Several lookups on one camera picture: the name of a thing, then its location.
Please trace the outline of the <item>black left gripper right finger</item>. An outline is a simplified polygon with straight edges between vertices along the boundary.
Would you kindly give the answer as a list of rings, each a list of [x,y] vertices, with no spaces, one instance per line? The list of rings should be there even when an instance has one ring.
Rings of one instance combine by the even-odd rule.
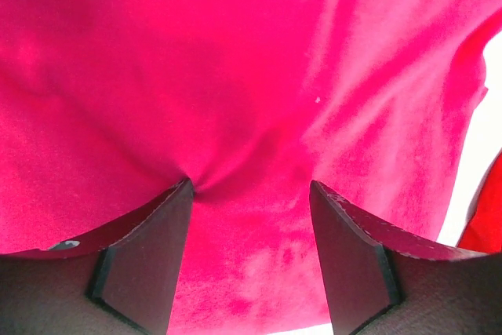
[[[310,186],[336,334],[498,334],[501,256],[433,242]]]

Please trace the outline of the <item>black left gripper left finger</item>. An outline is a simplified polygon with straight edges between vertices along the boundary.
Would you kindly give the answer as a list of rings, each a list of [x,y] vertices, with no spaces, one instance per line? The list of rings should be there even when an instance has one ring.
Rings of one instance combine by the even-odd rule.
[[[193,199],[182,180],[92,231],[2,255],[2,333],[166,333]]]

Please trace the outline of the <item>red t shirt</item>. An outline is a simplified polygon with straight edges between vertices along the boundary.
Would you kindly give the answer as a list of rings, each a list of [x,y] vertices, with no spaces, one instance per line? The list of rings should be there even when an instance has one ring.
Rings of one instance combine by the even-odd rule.
[[[501,251],[501,34],[483,51],[486,95],[477,106],[464,145],[462,192],[472,193],[458,246]]]

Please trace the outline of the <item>magenta t shirt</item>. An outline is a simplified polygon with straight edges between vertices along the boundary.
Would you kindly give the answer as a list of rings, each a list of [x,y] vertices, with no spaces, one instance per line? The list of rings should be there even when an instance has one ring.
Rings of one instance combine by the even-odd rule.
[[[501,0],[1,0],[1,250],[189,178],[173,334],[326,323],[319,180],[428,239]]]

